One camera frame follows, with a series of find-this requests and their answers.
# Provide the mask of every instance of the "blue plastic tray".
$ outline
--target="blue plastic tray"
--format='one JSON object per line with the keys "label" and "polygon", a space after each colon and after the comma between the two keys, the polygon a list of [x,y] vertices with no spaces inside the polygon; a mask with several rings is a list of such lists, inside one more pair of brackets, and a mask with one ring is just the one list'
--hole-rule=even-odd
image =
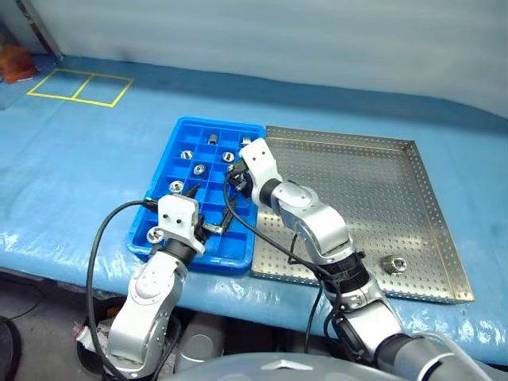
{"label": "blue plastic tray", "polygon": [[[207,144],[208,137],[212,133],[218,136],[217,145]],[[222,184],[228,167],[228,164],[222,161],[222,153],[232,152],[236,160],[239,157],[242,137],[255,140],[265,136],[266,132],[261,125],[209,121],[193,117],[180,118],[145,196],[159,199],[169,194],[169,184],[175,180],[184,181],[183,192],[199,184],[196,200],[199,202],[200,213],[205,215],[205,222],[219,224],[225,208]],[[194,153],[191,160],[180,157],[180,153],[186,149]],[[206,165],[203,175],[194,175],[193,168],[197,164]],[[239,196],[236,211],[250,225],[256,225],[257,206],[254,203]],[[127,248],[142,260],[148,258],[152,249],[152,245],[146,240],[146,233],[156,225],[156,214],[145,208],[137,211],[127,237]],[[210,234],[205,247],[205,254],[194,259],[190,264],[191,269],[241,274],[251,266],[254,234],[238,221],[233,221],[226,234],[222,236]]]}

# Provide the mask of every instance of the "cable connector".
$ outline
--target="cable connector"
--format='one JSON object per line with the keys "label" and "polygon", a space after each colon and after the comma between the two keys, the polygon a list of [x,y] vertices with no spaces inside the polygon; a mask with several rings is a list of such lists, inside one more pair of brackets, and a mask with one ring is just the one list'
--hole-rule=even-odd
{"label": "cable connector", "polygon": [[150,210],[151,212],[153,213],[158,213],[159,212],[159,207],[158,207],[158,202],[150,197],[147,197],[143,200],[143,206]]}

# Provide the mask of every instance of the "perforated metal tray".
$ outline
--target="perforated metal tray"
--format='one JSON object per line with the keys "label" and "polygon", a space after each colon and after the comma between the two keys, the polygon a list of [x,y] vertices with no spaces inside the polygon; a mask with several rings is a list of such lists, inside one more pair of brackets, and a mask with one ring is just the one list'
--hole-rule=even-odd
{"label": "perforated metal tray", "polygon": [[[269,126],[267,143],[283,178],[314,188],[344,216],[356,247],[367,255],[366,267],[388,295],[474,300],[414,141]],[[289,248],[293,233],[268,208],[259,209],[257,226]],[[300,241],[294,252],[309,259]],[[380,259],[392,254],[406,258],[402,275],[389,275],[380,266]],[[252,272],[316,283],[310,271],[287,264],[281,252],[258,238]]]}

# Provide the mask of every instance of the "blue plastic sheet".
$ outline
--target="blue plastic sheet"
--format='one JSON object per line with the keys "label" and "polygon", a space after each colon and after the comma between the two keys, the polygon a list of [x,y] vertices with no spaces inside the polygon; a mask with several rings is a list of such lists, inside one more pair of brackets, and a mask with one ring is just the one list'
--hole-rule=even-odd
{"label": "blue plastic sheet", "polygon": [[[39,59],[41,76],[52,68]],[[307,87],[167,67],[68,58],[134,78],[114,107],[25,95],[0,84],[0,267],[84,285],[91,242],[119,204],[143,197],[183,115],[416,140],[476,301],[391,299],[410,332],[446,333],[479,360],[508,364],[508,121],[456,103]],[[135,210],[117,216],[94,285],[125,293],[140,261],[125,249]],[[317,288],[190,273],[180,305],[304,330]],[[321,332],[329,306],[317,309]]]}

